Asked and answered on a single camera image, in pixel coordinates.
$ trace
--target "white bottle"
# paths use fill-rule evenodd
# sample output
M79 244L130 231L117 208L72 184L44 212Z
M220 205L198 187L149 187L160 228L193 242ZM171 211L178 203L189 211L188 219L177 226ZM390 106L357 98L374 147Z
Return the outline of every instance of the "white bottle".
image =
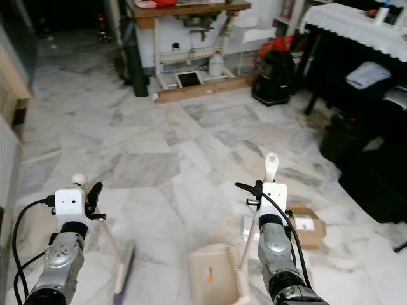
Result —
M223 73L223 58L220 51L216 51L215 54L209 59L208 73L210 76L216 77Z

